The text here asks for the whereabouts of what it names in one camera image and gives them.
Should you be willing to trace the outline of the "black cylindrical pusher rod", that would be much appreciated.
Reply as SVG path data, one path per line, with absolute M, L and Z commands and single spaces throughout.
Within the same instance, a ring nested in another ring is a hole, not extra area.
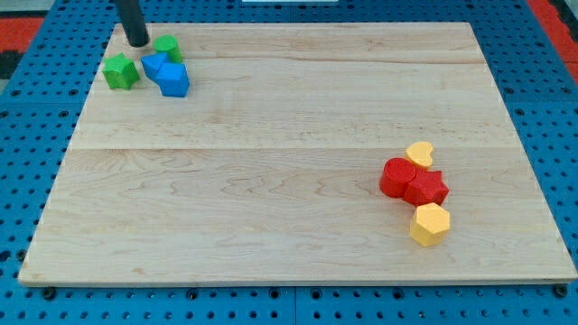
M 130 46 L 141 48 L 150 41 L 144 15 L 138 0 L 115 0 L 120 23 Z

